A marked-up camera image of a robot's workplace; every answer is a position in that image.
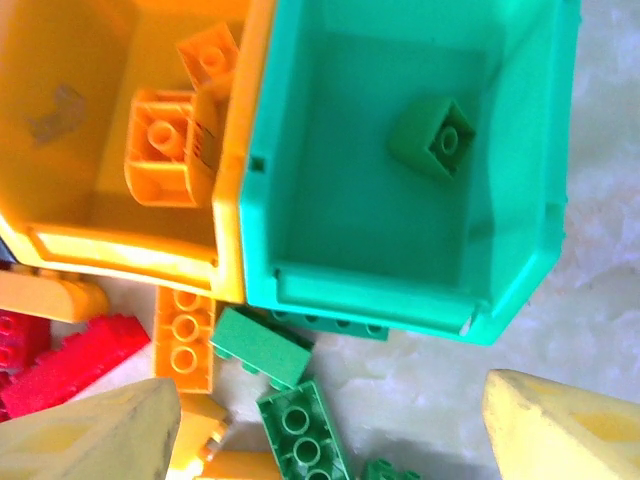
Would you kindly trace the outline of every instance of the teal plastic bin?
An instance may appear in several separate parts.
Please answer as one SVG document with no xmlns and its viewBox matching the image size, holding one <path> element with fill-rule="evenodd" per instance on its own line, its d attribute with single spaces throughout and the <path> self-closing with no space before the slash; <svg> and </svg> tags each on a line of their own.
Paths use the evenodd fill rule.
<svg viewBox="0 0 640 480">
<path fill-rule="evenodd" d="M 560 255 L 579 11 L 280 0 L 240 204 L 249 303 L 493 343 Z M 389 148 L 424 98 L 473 130 L 446 175 Z"/>
</svg>

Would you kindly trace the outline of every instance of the green lego brick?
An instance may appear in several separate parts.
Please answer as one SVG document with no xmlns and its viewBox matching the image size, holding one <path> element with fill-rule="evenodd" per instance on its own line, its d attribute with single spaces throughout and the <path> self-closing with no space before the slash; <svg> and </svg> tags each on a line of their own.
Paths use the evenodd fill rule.
<svg viewBox="0 0 640 480">
<path fill-rule="evenodd" d="M 451 178 L 471 148 L 475 131 L 450 97 L 422 97 L 409 105 L 391 132 L 391 155 L 425 175 Z"/>
<path fill-rule="evenodd" d="M 420 480 L 420 475 L 411 470 L 398 472 L 390 462 L 384 458 L 369 460 L 364 465 L 362 480 Z"/>
<path fill-rule="evenodd" d="M 263 323 L 248 309 L 226 308 L 211 343 L 223 359 L 236 357 L 252 374 L 265 373 L 277 390 L 291 388 L 311 359 L 313 343 L 293 332 Z"/>
<path fill-rule="evenodd" d="M 347 458 L 316 382 L 258 401 L 285 480 L 351 480 Z"/>
<path fill-rule="evenodd" d="M 292 325 L 320 332 L 339 333 L 353 337 L 369 338 L 386 342 L 389 338 L 389 329 L 377 325 L 364 325 L 362 323 L 348 322 L 346 320 L 333 320 L 330 318 L 316 317 L 313 315 L 299 315 L 281 311 L 273 311 L 269 319 L 286 325 Z"/>
</svg>

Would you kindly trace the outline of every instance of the yellow plastic bin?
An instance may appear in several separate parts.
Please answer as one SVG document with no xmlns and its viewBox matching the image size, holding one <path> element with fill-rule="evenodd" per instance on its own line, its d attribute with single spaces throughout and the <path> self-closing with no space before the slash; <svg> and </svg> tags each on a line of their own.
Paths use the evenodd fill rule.
<svg viewBox="0 0 640 480">
<path fill-rule="evenodd" d="M 3 2 L 0 236 L 18 261 L 244 300 L 237 203 L 274 3 Z M 240 54 L 212 202 L 142 206 L 123 169 L 131 101 L 192 90 L 176 45 L 221 21 Z"/>
</svg>

